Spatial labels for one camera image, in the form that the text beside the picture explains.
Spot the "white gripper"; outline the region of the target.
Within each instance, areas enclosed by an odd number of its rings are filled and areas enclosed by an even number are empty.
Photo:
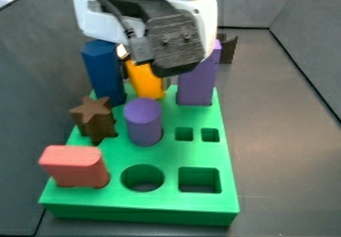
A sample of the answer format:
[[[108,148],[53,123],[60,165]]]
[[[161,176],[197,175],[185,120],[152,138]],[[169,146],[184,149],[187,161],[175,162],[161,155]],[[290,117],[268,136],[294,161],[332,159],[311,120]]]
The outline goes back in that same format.
[[[216,25],[216,1],[215,0],[165,0],[180,11],[193,18],[199,38],[204,49],[203,60],[212,51],[215,25]],[[73,0],[77,24],[84,34],[94,39],[104,40],[128,46],[128,38],[114,12],[102,9],[109,7],[106,0]]]

